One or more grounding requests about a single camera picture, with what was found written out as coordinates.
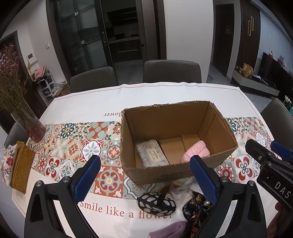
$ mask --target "glass door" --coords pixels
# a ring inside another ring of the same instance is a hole
[[[99,0],[58,0],[58,36],[72,76],[113,67]]]

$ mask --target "black and white fabric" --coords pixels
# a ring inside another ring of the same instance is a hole
[[[156,216],[167,216],[175,212],[176,204],[165,194],[151,192],[137,197],[136,202],[140,209]]]

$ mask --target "gray chair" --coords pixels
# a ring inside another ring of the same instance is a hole
[[[182,60],[150,60],[143,68],[143,83],[201,83],[198,63]]]
[[[282,102],[277,98],[273,99],[260,114],[274,139],[293,150],[293,118]]]
[[[17,141],[23,141],[26,143],[28,138],[28,134],[17,122],[15,122],[6,138],[4,147],[7,148],[9,145],[15,145]]]
[[[118,86],[112,67],[93,69],[73,76],[69,82],[70,92],[77,93],[92,89]]]

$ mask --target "pink towel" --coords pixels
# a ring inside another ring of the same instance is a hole
[[[190,147],[182,156],[182,163],[189,162],[190,158],[196,154],[198,154],[201,158],[210,155],[204,141],[200,140],[196,142],[192,147]]]
[[[38,68],[37,71],[35,72],[35,79],[43,77],[44,73],[45,73],[45,66]]]
[[[186,221],[175,222],[162,230],[150,232],[149,236],[151,238],[180,238],[184,232],[185,226]]]
[[[205,147],[201,152],[198,153],[198,155],[203,158],[206,156],[209,156],[209,150]]]

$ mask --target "tablecloth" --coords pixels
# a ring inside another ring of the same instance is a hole
[[[36,151],[30,172],[27,193],[13,192],[13,201],[25,214],[34,183],[58,181],[72,175],[88,159],[90,153],[101,156],[102,167],[85,201],[79,207],[100,237],[148,237],[155,231],[183,220],[180,209],[169,217],[154,217],[140,211],[135,198],[144,191],[167,191],[173,184],[184,182],[134,185],[124,174],[119,160],[121,110],[134,106],[176,103],[180,101],[208,100],[226,117],[233,130],[238,149],[215,170],[234,182],[255,179],[257,163],[245,152],[246,140],[253,138],[269,148],[272,135],[250,100],[239,88],[212,84],[157,83],[122,85],[84,93],[74,93],[55,99],[41,118],[46,135],[41,143],[28,141]],[[259,187],[267,224],[275,215],[276,200]],[[186,201],[179,201],[178,207]],[[60,220],[66,233],[74,236],[58,203]],[[233,213],[228,212],[223,230]]]

